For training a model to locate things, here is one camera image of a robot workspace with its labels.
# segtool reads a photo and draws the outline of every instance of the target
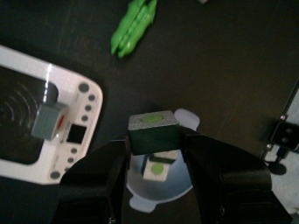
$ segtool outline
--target black table surface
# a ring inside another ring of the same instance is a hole
[[[299,78],[299,2],[160,0],[133,53],[118,59],[109,40],[128,2],[2,0],[0,45],[99,85],[91,151],[126,132],[130,115],[185,108],[200,133],[260,157]]]

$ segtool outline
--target small block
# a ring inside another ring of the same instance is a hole
[[[61,126],[67,106],[61,103],[42,104],[31,127],[31,136],[51,140]]]
[[[162,163],[150,162],[145,160],[142,178],[146,180],[164,182],[166,180],[169,165]]]

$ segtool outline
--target black surface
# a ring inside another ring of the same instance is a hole
[[[120,60],[109,38],[126,4],[0,0],[0,44],[101,86],[91,150],[125,132],[132,114],[185,108],[201,133],[260,156],[299,77],[297,1],[160,0],[153,25]]]
[[[0,159],[30,165],[42,149],[42,140],[31,136],[38,108],[57,101],[58,89],[1,66],[0,79]]]

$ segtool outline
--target plastic container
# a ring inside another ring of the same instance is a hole
[[[180,152],[177,160],[170,165],[164,182],[142,179],[142,162],[144,155],[130,157],[126,189],[133,194],[129,206],[140,212],[150,213],[157,204],[178,199],[192,189],[192,182]]]

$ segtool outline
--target white device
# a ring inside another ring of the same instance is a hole
[[[50,84],[55,86],[58,90],[57,103],[67,107],[67,112],[59,119],[59,128],[53,139],[41,142],[41,151],[35,162],[22,164],[0,158],[0,176],[43,185],[55,184],[59,182],[63,172],[86,154],[102,102],[99,87],[79,74],[3,46],[0,46],[0,67],[43,81],[43,100],[46,100],[47,86]],[[22,100],[21,87],[17,88],[19,91],[15,89],[14,92]],[[6,101],[0,101],[2,104],[0,104],[0,115],[2,113],[2,119],[7,117],[14,121],[14,112],[9,112],[9,101],[13,104],[14,98],[10,97]]]

